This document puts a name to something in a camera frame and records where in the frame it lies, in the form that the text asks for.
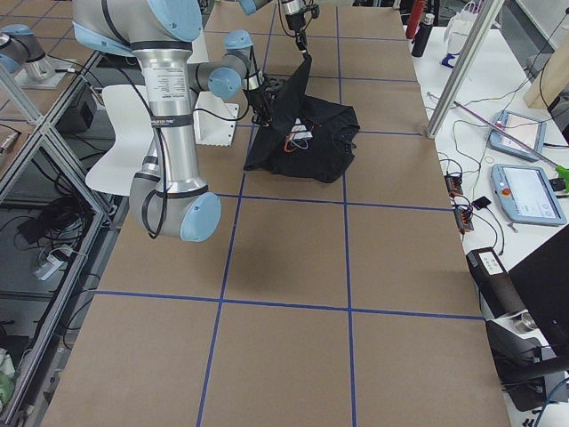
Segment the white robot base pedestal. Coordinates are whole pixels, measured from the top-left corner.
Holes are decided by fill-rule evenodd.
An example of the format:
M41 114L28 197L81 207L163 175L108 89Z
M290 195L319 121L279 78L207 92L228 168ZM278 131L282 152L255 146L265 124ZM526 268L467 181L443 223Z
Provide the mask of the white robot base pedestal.
M210 92L198 95L194 112L196 144L229 147L234 139L239 105L226 103Z

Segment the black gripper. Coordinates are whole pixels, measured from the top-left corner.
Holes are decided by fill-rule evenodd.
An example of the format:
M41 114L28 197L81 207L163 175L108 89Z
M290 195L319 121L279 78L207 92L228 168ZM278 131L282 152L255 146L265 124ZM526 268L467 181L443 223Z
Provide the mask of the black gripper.
M255 125L265 127L270 124L270 116L277 94L278 87L274 85L261 85L246 92L247 100L254 111L252 122Z
M282 9L286 18L288 28L294 33L295 42L304 59L310 57L306 26L308 25L305 15L310 14L311 19L317 19L319 16L318 4L282 4Z

